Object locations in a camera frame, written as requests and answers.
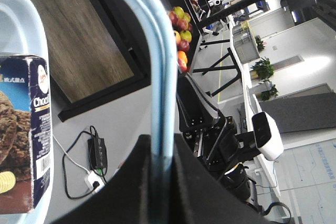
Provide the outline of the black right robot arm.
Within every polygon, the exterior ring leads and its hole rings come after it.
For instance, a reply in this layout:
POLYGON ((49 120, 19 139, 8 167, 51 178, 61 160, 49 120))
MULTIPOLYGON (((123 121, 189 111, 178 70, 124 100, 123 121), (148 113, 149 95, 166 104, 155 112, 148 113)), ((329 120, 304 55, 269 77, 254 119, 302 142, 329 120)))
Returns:
POLYGON ((230 193, 260 210, 256 182, 244 165, 260 154, 253 132, 238 134, 233 117, 225 116, 189 73, 177 78, 176 101, 180 132, 196 159, 230 193))

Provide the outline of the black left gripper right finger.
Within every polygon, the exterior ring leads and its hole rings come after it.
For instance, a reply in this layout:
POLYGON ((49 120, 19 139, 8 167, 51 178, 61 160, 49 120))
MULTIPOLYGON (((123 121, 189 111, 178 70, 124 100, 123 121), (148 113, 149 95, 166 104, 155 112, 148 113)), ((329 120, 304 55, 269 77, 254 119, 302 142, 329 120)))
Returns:
POLYGON ((174 134, 169 223, 270 223, 221 186, 174 134))

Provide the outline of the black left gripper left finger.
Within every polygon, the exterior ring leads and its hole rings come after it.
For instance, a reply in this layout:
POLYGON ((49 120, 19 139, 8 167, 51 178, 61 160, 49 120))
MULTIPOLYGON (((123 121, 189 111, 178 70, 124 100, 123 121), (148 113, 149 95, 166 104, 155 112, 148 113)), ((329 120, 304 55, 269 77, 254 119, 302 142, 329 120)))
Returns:
POLYGON ((55 223, 167 223, 167 140, 140 135, 117 174, 55 223))

